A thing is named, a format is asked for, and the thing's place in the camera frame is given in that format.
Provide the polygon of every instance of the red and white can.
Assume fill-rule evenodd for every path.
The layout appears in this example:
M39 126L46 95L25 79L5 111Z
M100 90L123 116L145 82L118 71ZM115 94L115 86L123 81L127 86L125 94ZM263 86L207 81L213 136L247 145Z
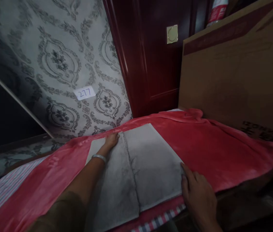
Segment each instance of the red and white can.
M227 6L228 0L215 0L206 27L213 25L219 20L222 20L226 12Z

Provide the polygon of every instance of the hand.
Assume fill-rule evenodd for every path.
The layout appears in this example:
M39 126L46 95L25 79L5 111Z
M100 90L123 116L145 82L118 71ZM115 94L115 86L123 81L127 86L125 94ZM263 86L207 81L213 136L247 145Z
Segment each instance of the hand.
M118 139L119 139L118 133L112 133L105 138L104 145L113 148L117 144Z
M203 175L192 172L181 163L186 176L182 177L182 196L201 231L222 231L216 221L217 199Z

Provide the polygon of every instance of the cardboard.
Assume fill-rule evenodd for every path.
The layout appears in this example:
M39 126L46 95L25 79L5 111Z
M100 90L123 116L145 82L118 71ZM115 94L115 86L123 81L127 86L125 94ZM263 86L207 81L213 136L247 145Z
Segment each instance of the cardboard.
M273 141L273 0L184 40L179 108Z

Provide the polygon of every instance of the door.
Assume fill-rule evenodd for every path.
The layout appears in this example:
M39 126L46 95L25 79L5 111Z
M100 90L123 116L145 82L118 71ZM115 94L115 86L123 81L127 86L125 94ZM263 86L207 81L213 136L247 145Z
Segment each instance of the door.
M133 116L177 108L183 40L204 29L210 0L104 0ZM167 27L178 41L167 44Z

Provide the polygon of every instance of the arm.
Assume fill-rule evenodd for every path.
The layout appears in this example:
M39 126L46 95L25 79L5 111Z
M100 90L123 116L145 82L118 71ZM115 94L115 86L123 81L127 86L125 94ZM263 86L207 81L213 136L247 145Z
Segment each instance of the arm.
M97 154L107 157L110 150L117 144L118 137L118 133L114 133L106 137L104 145L100 148ZM90 196L102 171L104 170L104 167L105 163L102 159L91 159L75 177L71 184L65 189L65 192L71 191L79 195L85 208L87 208Z
M192 172L181 163L186 176L182 178L182 196L202 232L222 232L216 220L217 199L203 175Z
M109 135L97 154L106 157L117 142L118 133ZM49 211L40 216L27 232L84 231L90 197L104 167L105 163L102 159L92 158L58 197Z

